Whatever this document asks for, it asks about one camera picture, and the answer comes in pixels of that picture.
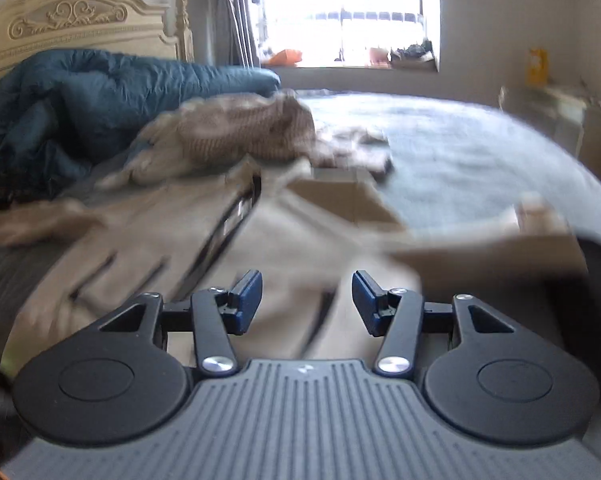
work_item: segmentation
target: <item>round pad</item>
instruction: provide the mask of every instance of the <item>round pad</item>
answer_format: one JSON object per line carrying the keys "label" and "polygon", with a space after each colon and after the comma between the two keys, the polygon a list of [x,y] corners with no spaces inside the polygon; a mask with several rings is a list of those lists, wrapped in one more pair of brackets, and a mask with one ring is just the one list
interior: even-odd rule
{"label": "round pad", "polygon": [[551,390],[551,375],[542,366],[523,359],[501,359],[481,368],[479,384],[497,399],[530,402]]}
{"label": "round pad", "polygon": [[598,385],[588,368],[532,333],[478,334],[427,370],[431,407],[457,429],[497,444],[572,436],[589,420]]}
{"label": "round pad", "polygon": [[104,446],[157,427],[182,405],[181,364],[135,333],[78,332],[18,374],[14,405],[47,440]]}
{"label": "round pad", "polygon": [[87,359],[72,363],[60,374],[58,386],[76,400],[108,400],[132,386],[134,372],[113,359]]}

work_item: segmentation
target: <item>teal comforter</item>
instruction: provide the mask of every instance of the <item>teal comforter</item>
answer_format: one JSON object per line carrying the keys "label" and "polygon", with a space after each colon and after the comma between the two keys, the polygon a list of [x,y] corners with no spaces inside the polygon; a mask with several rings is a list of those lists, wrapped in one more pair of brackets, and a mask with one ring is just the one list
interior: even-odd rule
{"label": "teal comforter", "polygon": [[104,50],[35,54],[0,80],[0,201],[55,196],[188,99],[279,88],[269,70]]}

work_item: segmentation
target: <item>gray ribbed plate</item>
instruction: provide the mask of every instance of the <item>gray ribbed plate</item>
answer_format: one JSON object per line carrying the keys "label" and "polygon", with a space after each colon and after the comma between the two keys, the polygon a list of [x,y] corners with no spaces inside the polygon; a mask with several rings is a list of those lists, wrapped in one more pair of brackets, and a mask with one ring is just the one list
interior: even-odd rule
{"label": "gray ribbed plate", "polygon": [[254,360],[201,383],[148,436],[105,449],[35,439],[4,471],[12,480],[601,479],[577,439],[483,444],[441,422],[414,384],[351,360]]}

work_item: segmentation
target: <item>metal screw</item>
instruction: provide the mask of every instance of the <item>metal screw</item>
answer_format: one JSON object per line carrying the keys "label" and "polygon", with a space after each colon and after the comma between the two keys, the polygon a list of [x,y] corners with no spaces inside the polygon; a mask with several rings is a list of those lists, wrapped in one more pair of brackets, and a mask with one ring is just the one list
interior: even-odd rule
{"label": "metal screw", "polygon": [[202,360],[202,367],[208,372],[213,373],[229,372],[235,365],[232,359],[223,355],[206,357]]}
{"label": "metal screw", "polygon": [[409,370],[411,363],[404,357],[383,357],[378,361],[377,367],[386,374],[401,374]]}

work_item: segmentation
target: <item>cream headboard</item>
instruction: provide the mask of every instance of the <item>cream headboard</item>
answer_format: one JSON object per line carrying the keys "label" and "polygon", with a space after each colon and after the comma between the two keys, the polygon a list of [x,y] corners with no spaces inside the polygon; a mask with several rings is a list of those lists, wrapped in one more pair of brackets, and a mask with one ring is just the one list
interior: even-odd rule
{"label": "cream headboard", "polygon": [[14,0],[0,8],[0,78],[49,48],[194,60],[187,0],[176,0],[176,35],[164,32],[168,6],[143,0]]}

